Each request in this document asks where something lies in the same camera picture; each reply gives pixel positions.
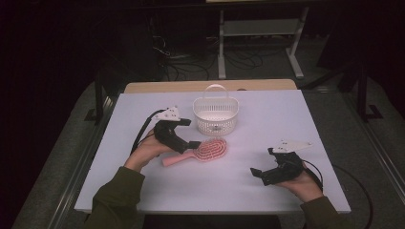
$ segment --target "hand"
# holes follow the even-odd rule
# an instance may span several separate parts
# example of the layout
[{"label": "hand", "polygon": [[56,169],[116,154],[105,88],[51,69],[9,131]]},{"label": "hand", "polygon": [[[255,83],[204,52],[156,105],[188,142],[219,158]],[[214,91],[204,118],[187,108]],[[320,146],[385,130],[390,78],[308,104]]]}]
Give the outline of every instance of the hand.
[{"label": "hand", "polygon": [[324,196],[321,189],[318,187],[312,177],[305,171],[295,179],[280,182],[277,186],[289,189],[301,201],[308,202],[316,198]]},{"label": "hand", "polygon": [[149,161],[162,153],[174,152],[170,147],[161,144],[151,130],[137,149],[125,161],[124,167],[140,172]]}]

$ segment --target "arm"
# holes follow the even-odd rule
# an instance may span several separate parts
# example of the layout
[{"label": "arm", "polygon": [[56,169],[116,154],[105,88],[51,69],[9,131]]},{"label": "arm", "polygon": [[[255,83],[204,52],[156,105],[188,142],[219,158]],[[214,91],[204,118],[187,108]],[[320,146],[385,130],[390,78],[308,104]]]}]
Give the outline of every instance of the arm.
[{"label": "arm", "polygon": [[340,216],[329,199],[306,172],[299,177],[277,184],[289,189],[304,203],[301,208],[309,229],[352,229],[354,225]]},{"label": "arm", "polygon": [[150,132],[128,157],[113,179],[103,185],[93,198],[93,211],[85,223],[86,229],[132,228],[136,221],[137,204],[144,180],[141,169],[156,156],[172,152],[160,144]]}]

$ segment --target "pink hairbrush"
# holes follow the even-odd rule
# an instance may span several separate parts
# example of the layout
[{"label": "pink hairbrush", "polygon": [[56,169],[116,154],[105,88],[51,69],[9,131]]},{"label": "pink hairbrush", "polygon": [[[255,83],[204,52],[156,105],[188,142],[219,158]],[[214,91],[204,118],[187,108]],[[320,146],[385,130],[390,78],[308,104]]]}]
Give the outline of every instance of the pink hairbrush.
[{"label": "pink hairbrush", "polygon": [[226,153],[226,141],[221,137],[211,138],[201,143],[195,150],[186,151],[182,155],[170,156],[162,160],[164,166],[169,166],[189,157],[199,161],[209,161],[223,156]]}]

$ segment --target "plastic basket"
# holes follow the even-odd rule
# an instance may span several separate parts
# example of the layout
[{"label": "plastic basket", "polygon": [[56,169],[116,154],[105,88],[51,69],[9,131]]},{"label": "plastic basket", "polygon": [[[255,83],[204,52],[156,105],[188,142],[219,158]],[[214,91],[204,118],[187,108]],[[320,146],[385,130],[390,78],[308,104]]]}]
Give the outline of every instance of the plastic basket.
[{"label": "plastic basket", "polygon": [[[206,97],[206,92],[213,88],[223,89],[226,96]],[[212,84],[204,90],[202,97],[194,101],[193,110],[197,118],[197,127],[203,135],[223,136],[228,135],[235,128],[239,102],[229,97],[224,86]]]}]

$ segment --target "olive green jacket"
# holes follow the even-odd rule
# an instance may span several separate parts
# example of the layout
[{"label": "olive green jacket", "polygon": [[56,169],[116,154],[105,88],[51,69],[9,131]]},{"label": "olive green jacket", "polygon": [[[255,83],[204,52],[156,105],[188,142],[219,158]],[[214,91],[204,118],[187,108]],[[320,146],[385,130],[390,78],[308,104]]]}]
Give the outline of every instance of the olive green jacket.
[{"label": "olive green jacket", "polygon": [[[145,176],[120,167],[114,178],[102,186],[93,198],[93,211],[85,229],[124,229],[134,226],[140,189]],[[301,205],[309,229],[346,229],[354,226],[337,214],[328,198]]]}]

